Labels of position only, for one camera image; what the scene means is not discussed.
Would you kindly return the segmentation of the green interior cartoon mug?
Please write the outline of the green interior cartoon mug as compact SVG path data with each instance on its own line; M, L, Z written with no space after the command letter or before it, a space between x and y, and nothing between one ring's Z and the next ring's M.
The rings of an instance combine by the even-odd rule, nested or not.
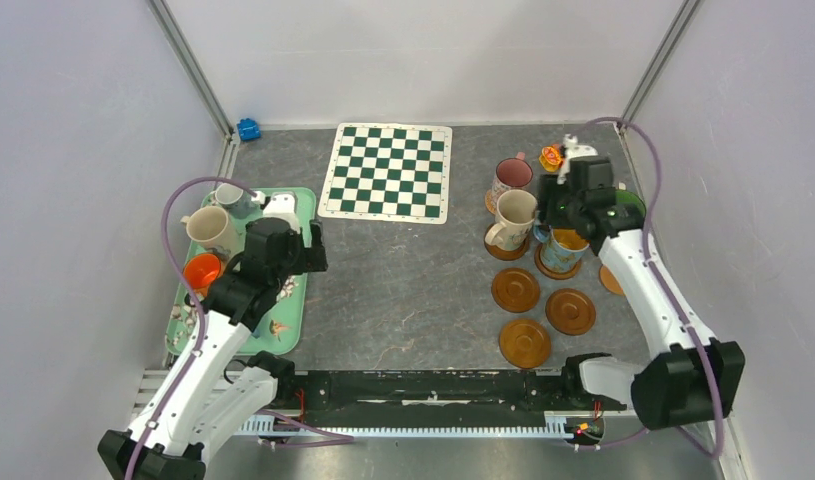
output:
M645 219L647 209L644 201L634 192L617 189L616 190L616 203L618 205L634 206L639 212L642 219Z

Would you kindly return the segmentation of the yellow interior mug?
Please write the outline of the yellow interior mug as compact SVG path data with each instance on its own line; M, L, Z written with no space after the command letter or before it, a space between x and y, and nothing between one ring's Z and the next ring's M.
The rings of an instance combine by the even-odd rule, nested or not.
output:
M536 225L533 235L538 241L537 249L542 248L541 260L556 272L569 271L589 248L589 243L574 229Z

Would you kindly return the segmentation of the grey white mug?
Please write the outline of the grey white mug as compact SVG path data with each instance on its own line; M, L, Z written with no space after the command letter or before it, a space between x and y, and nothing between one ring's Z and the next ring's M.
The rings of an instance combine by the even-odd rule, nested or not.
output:
M255 195L228 183L218 185L211 192L211 201L235 219L247 218L260 208Z

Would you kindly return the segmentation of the cream ceramic mug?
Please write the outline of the cream ceramic mug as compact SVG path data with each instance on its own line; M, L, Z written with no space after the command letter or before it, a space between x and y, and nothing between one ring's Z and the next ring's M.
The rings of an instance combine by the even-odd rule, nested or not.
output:
M532 229L537 199L528 191L512 189L497 200L495 222L485 233L484 243L504 252L520 249Z

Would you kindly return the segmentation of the pink ghost pattern mug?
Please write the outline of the pink ghost pattern mug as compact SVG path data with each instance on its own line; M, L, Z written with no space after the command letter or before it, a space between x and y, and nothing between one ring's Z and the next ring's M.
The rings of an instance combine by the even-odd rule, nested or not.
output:
M526 161L526 154L518 152L515 156L501 160L495 169L494 177L488 191L492 192L497 210L500 196L514 189L525 189L533 179L533 170Z

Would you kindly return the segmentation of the brown wooden ridged coaster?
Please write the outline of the brown wooden ridged coaster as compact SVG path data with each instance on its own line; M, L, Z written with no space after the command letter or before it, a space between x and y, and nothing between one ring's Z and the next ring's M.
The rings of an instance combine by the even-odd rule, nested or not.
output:
M506 323L498 335L502 356L520 369L542 366L552 351L548 331L537 321L519 318Z
M537 267L537 269L543 275L547 276L548 278L551 278L551 279L554 279L554 280L568 280L568 279L571 279L574 276L576 276L577 273L579 272L579 270L581 269L582 261L578 260L569 271L567 271L567 272L556 272L554 270L549 269L543 263L543 261L541 260L541 253L542 253L542 248L539 248L534 252L534 263L535 263L535 266Z
M484 247L491 256L502 261L513 261L521 258L528 251L530 244L529 234L525 231L506 232L502 230L495 239L500 240L501 243L491 244L490 242L484 242ZM515 241L518 241L518 245L515 249L503 249L503 246L510 246Z
M590 331L597 316L593 301L582 291L572 288L553 292L547 299L545 313L548 322L557 331L569 336Z

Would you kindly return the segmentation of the woven rattan coaster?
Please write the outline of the woven rattan coaster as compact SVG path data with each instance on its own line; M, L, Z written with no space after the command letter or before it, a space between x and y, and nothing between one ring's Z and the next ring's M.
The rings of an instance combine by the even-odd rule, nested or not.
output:
M485 206L486 206L487 210L491 214L495 214L496 213L496 206L495 206L495 201L493 199L491 191L486 192L485 197L484 197L484 202L485 202Z

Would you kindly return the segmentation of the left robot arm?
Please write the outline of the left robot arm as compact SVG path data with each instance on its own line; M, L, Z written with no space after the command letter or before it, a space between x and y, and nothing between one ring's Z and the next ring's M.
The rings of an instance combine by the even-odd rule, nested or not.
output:
M257 410L289 405L297 394L295 365L266 351L247 362L228 390L208 398L287 280L326 269L320 221L310 221L307 230L276 217L249 222L243 251L197 303L195 336L154 397L126 430L109 430L100 440L98 453L111 476L201 479L210 457Z

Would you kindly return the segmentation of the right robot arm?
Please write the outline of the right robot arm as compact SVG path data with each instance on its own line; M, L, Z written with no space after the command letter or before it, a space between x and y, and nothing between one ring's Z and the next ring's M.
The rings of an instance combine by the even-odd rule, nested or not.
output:
M611 162L582 157L566 173L540 176L541 223L572 229L618 281L647 342L639 368L607 354L578 355L560 382L563 400L585 408L599 396L630 407L642 425L661 430L701 422L719 424L731 413L746 358L723 342L693 311L669 275L634 204L617 199Z

